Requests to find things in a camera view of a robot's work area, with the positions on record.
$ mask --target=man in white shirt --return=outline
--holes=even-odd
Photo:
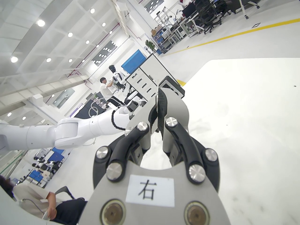
[[[122,101],[117,99],[115,96],[113,96],[112,92],[108,89],[113,85],[113,81],[111,81],[109,84],[107,84],[107,80],[105,77],[102,77],[100,79],[100,92],[103,95],[104,99],[115,106],[124,105]]]
[[[28,213],[42,218],[47,211],[48,218],[60,224],[76,225],[87,203],[83,198],[62,202],[47,189],[29,182],[13,186],[1,175],[0,186],[11,198],[21,201],[20,207]]]

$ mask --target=yellow floor line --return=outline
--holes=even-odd
[[[198,44],[198,45],[186,48],[186,49],[182,49],[182,50],[170,53],[167,56],[175,54],[175,53],[178,53],[178,52],[181,52],[181,51],[189,50],[189,49],[192,49],[192,48],[195,48],[195,47],[199,47],[199,46],[202,46],[202,45],[205,45],[205,44],[210,44],[210,43],[217,42],[217,41],[220,41],[220,40],[224,40],[224,39],[236,37],[236,36],[239,36],[239,35],[243,35],[243,34],[246,34],[246,33],[254,32],[254,31],[260,31],[260,30],[264,30],[264,29],[267,29],[267,28],[277,27],[277,26],[288,25],[288,24],[292,24],[292,23],[296,23],[296,22],[300,22],[300,18],[291,19],[291,20],[287,20],[287,21],[283,21],[283,22],[271,24],[271,25],[268,25],[268,26],[257,27],[257,28],[250,29],[250,30],[247,30],[247,31],[239,32],[239,33],[236,33],[236,34],[232,34],[232,35],[229,35],[229,36],[226,36],[226,37],[222,37],[222,38],[219,38],[219,39],[216,39],[216,40],[213,40],[213,41],[209,41],[209,42],[206,42],[206,43]]]
[[[177,80],[177,82],[178,82],[182,87],[186,84],[186,82],[183,82],[183,81],[181,81],[181,80]]]

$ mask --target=black hair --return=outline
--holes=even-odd
[[[5,179],[1,175],[0,175],[0,186],[8,194],[8,196],[10,196],[11,198],[14,197],[14,194],[13,194],[14,186],[10,183],[9,180]]]

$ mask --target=person's hand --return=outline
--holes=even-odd
[[[56,215],[57,215],[57,210],[55,207],[48,207],[47,209],[48,211],[48,218],[50,218],[50,220],[53,220],[56,218]]]

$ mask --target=potted plant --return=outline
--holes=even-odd
[[[146,46],[149,48],[149,49],[151,49],[153,52],[155,52],[155,50],[154,50],[154,44],[151,42],[151,41],[149,41],[149,40],[146,40],[145,41],[145,44],[146,44]]]

